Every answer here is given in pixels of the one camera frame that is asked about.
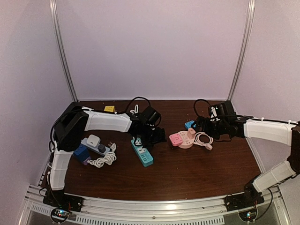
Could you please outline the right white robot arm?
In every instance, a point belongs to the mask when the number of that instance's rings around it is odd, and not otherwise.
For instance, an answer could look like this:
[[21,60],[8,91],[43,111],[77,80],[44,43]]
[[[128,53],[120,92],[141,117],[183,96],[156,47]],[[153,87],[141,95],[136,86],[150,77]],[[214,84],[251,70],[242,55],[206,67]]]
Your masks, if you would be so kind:
[[250,207],[258,200],[258,194],[300,174],[300,125],[292,121],[266,120],[241,115],[219,115],[211,118],[198,117],[191,125],[196,131],[219,139],[221,135],[230,138],[258,138],[291,147],[290,155],[268,171],[253,178],[244,186],[240,203]]

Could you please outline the yellow cube adapter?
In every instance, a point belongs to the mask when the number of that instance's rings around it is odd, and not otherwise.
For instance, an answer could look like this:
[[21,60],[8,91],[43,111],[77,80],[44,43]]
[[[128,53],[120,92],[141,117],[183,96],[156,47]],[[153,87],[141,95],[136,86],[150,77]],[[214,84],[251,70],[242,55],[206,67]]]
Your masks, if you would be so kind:
[[115,112],[115,106],[114,105],[106,105],[104,108],[105,112],[114,113]]

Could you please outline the blue plug adapter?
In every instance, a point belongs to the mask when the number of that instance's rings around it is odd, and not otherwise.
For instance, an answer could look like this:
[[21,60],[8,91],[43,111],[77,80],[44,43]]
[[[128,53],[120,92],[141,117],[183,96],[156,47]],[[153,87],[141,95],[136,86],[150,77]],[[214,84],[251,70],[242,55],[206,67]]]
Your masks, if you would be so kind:
[[190,120],[188,122],[185,122],[184,127],[186,130],[188,130],[189,128],[195,129],[196,123],[194,120]]

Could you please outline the teal power strip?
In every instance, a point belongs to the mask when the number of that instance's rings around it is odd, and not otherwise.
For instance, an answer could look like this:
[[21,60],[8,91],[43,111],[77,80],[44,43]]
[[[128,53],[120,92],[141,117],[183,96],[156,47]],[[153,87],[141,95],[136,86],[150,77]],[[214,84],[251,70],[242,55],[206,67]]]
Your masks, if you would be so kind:
[[147,148],[142,145],[141,139],[133,138],[131,140],[132,147],[144,167],[148,167],[154,163],[154,159]]

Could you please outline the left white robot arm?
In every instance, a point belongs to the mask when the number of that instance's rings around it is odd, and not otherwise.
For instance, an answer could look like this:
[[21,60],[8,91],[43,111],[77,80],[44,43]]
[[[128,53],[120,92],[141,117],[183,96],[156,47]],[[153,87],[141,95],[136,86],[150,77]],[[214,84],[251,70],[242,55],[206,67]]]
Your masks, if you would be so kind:
[[161,114],[151,106],[138,113],[98,112],[72,103],[50,131],[49,150],[53,155],[47,178],[53,190],[48,197],[50,202],[57,208],[65,207],[68,202],[60,191],[65,187],[71,155],[79,147],[84,132],[103,130],[128,133],[135,139],[140,138],[143,147],[152,148],[166,141],[165,130],[159,127],[160,122]]

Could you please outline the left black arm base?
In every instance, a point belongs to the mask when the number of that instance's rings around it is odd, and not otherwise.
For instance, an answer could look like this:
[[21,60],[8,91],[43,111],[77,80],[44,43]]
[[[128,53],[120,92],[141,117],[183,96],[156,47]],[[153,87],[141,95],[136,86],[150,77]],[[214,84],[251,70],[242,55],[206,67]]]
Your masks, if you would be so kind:
[[47,188],[43,203],[66,211],[81,212],[83,198],[75,195],[67,195],[64,190],[54,191]]

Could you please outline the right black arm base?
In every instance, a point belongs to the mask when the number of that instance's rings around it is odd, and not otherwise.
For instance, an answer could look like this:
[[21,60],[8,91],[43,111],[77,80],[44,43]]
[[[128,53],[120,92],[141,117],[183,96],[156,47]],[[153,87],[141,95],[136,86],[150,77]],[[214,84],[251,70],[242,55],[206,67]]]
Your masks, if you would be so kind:
[[243,193],[234,195],[228,194],[224,198],[224,203],[227,211],[241,210],[264,203],[264,197],[261,192],[258,192],[254,188],[253,183],[249,182],[244,186]]

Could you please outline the pink cube adapter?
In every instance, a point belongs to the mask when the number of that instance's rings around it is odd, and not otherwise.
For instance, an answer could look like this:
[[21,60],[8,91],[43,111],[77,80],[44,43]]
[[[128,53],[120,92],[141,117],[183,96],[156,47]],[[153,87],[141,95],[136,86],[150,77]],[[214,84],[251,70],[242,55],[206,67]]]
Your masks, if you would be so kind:
[[179,133],[169,135],[169,139],[171,141],[172,146],[174,147],[180,146],[183,143],[183,140]]

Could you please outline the pink round socket base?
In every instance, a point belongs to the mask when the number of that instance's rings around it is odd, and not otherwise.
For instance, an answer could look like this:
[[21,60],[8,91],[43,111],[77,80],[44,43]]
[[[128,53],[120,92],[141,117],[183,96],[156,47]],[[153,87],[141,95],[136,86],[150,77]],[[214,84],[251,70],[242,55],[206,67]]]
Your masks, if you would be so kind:
[[179,131],[176,133],[179,140],[175,146],[182,149],[191,148],[194,144],[195,134],[196,132],[193,128],[189,128],[187,131]]

